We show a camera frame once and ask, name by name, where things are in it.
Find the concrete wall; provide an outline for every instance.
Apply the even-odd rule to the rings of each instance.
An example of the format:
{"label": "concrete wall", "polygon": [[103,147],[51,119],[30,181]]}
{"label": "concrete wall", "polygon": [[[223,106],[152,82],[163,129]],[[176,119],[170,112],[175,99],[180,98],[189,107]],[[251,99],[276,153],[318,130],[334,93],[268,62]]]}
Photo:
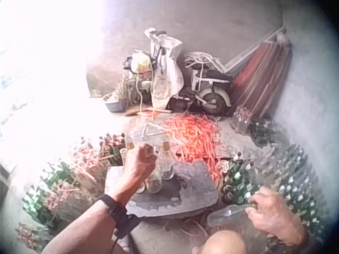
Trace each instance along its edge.
{"label": "concrete wall", "polygon": [[275,119],[309,154],[332,215],[339,204],[338,38],[310,1],[282,0],[293,59]]}
{"label": "concrete wall", "polygon": [[184,52],[205,51],[226,63],[282,23],[279,2],[272,0],[100,0],[96,3],[101,4],[101,10],[91,19],[101,23],[101,48],[97,58],[88,64],[87,82],[90,91],[98,89],[101,93],[114,87],[123,73],[122,62],[133,49],[149,51],[149,40],[144,35],[148,27],[166,30],[182,40]]}

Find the person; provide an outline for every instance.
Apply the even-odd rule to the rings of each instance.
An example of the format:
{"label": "person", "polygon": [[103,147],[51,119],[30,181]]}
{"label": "person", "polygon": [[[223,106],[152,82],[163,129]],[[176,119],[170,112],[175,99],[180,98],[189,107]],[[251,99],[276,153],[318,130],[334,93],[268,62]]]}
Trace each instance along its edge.
{"label": "person", "polygon": [[[152,151],[152,147],[148,144],[129,150],[122,180],[114,190],[107,193],[123,206],[155,168],[157,157],[149,156],[149,151]],[[306,232],[301,220],[290,212],[282,196],[262,187],[250,201],[257,203],[257,209],[252,207],[246,209],[248,218],[255,228],[276,236],[291,248],[297,248],[304,242]],[[52,239],[42,254],[111,253],[116,222],[109,216],[108,211],[109,207],[103,201],[97,201]],[[128,254],[128,252],[129,248],[123,249],[118,244],[114,247],[114,253]],[[219,231],[202,247],[193,249],[192,253],[245,254],[246,248],[244,241],[236,232]]]}

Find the hand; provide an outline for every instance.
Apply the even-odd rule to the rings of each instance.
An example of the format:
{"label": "hand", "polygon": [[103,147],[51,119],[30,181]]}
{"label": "hand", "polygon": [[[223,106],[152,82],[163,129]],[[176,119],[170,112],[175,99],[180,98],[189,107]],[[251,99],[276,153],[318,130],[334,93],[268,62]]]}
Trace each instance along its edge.
{"label": "hand", "polygon": [[290,247],[297,247],[303,242],[306,233],[301,220],[289,210],[279,193],[261,187],[249,201],[258,204],[257,209],[246,209],[256,229],[275,235]]}
{"label": "hand", "polygon": [[142,144],[129,150],[123,169],[122,179],[111,193],[112,198],[126,205],[128,200],[140,187],[140,184],[152,173],[157,157],[153,155],[153,148]]}

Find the scooter wheel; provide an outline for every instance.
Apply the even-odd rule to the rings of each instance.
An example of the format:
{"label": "scooter wheel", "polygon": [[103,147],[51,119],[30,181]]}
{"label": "scooter wheel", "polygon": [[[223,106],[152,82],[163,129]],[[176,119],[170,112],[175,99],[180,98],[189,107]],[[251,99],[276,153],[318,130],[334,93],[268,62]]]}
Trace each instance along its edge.
{"label": "scooter wheel", "polygon": [[219,95],[217,93],[209,93],[209,94],[205,95],[202,99],[205,100],[208,104],[216,106],[216,108],[210,108],[208,106],[202,106],[203,110],[207,114],[223,115],[223,114],[226,113],[226,108],[227,108],[226,102],[221,95]]}

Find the scooter seat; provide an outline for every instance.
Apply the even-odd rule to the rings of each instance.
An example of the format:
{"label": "scooter seat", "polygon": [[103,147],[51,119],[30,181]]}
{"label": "scooter seat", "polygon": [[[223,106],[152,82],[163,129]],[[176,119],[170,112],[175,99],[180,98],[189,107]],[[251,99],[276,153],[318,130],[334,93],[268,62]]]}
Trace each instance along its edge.
{"label": "scooter seat", "polygon": [[217,70],[207,70],[206,76],[204,75],[204,78],[212,78],[212,79],[218,79],[218,80],[227,80],[232,81],[233,76],[230,74],[223,74]]}

